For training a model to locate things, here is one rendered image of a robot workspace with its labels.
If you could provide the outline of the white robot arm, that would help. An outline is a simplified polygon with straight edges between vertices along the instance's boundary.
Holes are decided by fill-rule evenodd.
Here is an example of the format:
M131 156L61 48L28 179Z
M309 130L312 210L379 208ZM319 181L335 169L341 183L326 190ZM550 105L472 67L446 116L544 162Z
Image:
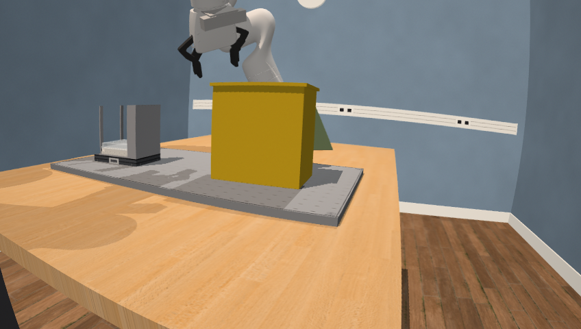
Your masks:
M254 51L242 64L248 82L283 82L271 53L271 42L275 31L275 19L272 13L262 8L246 13L243 8L234 8L237 0L190 0L190 2L194 8L210 9L201 11L205 16L199 17L203 31L236 24L237 27L249 32L241 48L254 42L257 43ZM226 3L232 6L219 8ZM213 8L219 9L211 10Z

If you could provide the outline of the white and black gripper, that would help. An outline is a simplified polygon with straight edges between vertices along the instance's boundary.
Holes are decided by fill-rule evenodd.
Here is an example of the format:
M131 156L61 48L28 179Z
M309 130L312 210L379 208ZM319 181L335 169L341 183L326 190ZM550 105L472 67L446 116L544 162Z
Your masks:
M206 9L210 10L210 9ZM216 29L211 29L210 31L203 31L200 26L200 16L205 16L201 11L206 11L198 8L190 10L189 17L189 30L190 37L183 42L177 50L193 64L194 74L202 78L201 63L199 61L202 53L213 51L216 49L228 47L231 45L230 49L230 62L238 67L239 62L239 51L240 48L245 43L249 32L246 29L236 27L236 24L228 25L225 27L220 27ZM237 40L237 34L240 34L240 38ZM195 44L195 46L194 46ZM188 47L194 48L193 52L190 54L186 50Z

